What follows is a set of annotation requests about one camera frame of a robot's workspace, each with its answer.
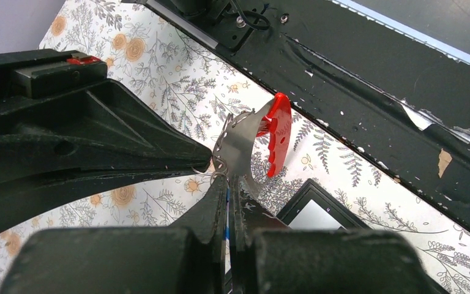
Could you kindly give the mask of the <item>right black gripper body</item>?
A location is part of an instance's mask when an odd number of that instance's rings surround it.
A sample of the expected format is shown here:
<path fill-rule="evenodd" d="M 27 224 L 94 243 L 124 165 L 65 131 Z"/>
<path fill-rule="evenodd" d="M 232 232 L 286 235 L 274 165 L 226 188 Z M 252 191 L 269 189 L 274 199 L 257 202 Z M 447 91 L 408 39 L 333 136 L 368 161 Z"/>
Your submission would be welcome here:
<path fill-rule="evenodd" d="M 106 62 L 70 50 L 0 53 L 0 99 L 39 99 L 106 79 Z"/>

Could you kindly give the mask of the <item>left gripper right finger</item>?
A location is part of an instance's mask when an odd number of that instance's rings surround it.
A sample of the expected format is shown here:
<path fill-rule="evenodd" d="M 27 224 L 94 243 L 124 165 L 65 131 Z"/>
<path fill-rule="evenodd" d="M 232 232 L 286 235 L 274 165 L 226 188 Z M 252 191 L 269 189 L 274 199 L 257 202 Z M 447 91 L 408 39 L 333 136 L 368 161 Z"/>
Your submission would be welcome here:
<path fill-rule="evenodd" d="M 244 178 L 231 178 L 231 244 L 250 244 L 259 229 L 287 228 L 286 224 L 253 198 Z"/>

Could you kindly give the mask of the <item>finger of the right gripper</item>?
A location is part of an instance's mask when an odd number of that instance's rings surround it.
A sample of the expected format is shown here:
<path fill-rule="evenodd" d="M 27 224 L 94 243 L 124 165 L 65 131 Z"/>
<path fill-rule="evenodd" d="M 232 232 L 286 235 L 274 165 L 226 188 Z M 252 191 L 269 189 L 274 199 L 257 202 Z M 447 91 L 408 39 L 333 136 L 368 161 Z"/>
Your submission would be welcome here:
<path fill-rule="evenodd" d="M 0 233 L 53 208 L 131 184 L 191 175 L 191 170 L 67 171 L 0 184 Z"/>
<path fill-rule="evenodd" d="M 202 170 L 208 147 L 120 83 L 0 99 L 0 184 L 60 172 Z"/>

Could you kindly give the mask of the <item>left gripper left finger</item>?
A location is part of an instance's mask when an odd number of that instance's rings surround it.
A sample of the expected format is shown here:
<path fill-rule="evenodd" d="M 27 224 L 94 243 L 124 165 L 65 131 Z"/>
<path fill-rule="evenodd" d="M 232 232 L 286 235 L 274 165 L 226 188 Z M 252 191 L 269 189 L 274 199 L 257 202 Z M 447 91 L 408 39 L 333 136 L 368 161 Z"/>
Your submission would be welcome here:
<path fill-rule="evenodd" d="M 172 223 L 189 228 L 203 244 L 220 244 L 225 237 L 228 180 L 214 179 L 204 197 Z"/>

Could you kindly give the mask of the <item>keyring with red fob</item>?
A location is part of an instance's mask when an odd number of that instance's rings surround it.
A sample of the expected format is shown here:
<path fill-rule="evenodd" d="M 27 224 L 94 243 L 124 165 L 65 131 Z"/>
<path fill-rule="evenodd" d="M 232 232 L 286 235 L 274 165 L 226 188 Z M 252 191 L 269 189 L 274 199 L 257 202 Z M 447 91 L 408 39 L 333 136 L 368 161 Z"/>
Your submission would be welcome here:
<path fill-rule="evenodd" d="M 277 176 L 285 166 L 293 115 L 289 97 L 278 92 L 259 110 L 243 111 L 237 116 L 229 114 L 215 142 L 212 163 L 215 172 L 231 179 L 239 178 L 254 196 L 264 189 L 252 173 L 253 148 L 266 137 L 268 150 L 268 178 Z"/>

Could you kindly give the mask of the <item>blue key tag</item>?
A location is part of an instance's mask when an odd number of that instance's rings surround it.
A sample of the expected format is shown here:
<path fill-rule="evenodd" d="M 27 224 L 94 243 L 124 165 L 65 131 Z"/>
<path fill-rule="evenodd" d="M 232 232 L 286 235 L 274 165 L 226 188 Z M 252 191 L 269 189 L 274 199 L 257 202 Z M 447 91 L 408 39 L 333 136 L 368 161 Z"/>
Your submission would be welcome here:
<path fill-rule="evenodd" d="M 226 191 L 226 225 L 225 225 L 225 260 L 227 263 L 230 263 L 230 255 L 229 255 L 229 244 L 230 244 L 230 232 L 229 232 L 229 200 L 230 200 L 231 190 L 227 188 Z"/>

